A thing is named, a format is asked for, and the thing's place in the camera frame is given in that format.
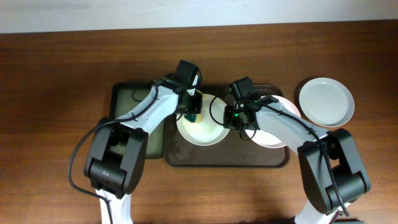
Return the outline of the green and yellow sponge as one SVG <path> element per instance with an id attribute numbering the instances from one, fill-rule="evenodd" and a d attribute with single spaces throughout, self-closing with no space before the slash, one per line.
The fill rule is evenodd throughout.
<path id="1" fill-rule="evenodd" d="M 201 123 L 203 116 L 202 114 L 184 114 L 183 116 L 190 123 Z"/>

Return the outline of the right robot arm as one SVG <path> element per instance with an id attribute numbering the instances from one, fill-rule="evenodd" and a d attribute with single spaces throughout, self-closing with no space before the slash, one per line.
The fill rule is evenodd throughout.
<path id="1" fill-rule="evenodd" d="M 371 182 L 349 131 L 330 131 L 290 112 L 277 98 L 236 100 L 224 109 L 229 129 L 267 132 L 299 159 L 307 202 L 294 223 L 333 223 L 371 189 Z"/>

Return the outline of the white plate with yellow stain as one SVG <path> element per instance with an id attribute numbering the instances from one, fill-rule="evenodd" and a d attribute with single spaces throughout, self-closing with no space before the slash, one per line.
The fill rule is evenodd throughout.
<path id="1" fill-rule="evenodd" d="M 226 103 L 217 98 L 210 108 L 210 103 L 214 97 L 210 94 L 203 95 L 200 113 L 203 116 L 201 123 L 190 123 L 184 117 L 176 122 L 179 133 L 188 142 L 199 146 L 210 146 L 220 142 L 228 135 L 229 129 L 214 122 L 210 116 L 212 114 L 214 119 L 222 123 Z"/>

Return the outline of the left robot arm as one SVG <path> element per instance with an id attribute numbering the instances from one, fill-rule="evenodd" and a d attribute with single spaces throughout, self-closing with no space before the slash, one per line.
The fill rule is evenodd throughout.
<path id="1" fill-rule="evenodd" d="M 203 77 L 170 74 L 153 82 L 148 95 L 116 119 L 103 119 L 93 136 L 83 169 L 100 200 L 103 223 L 132 223 L 131 194 L 144 170 L 149 135 L 168 116 L 197 114 Z"/>

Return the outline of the pale blue-white plate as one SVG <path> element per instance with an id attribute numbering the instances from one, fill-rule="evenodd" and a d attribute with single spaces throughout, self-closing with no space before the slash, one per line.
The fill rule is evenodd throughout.
<path id="1" fill-rule="evenodd" d="M 331 78 L 314 78 L 306 82 L 299 91 L 298 102 L 310 121 L 329 128 L 346 124 L 355 111 L 351 92 Z"/>

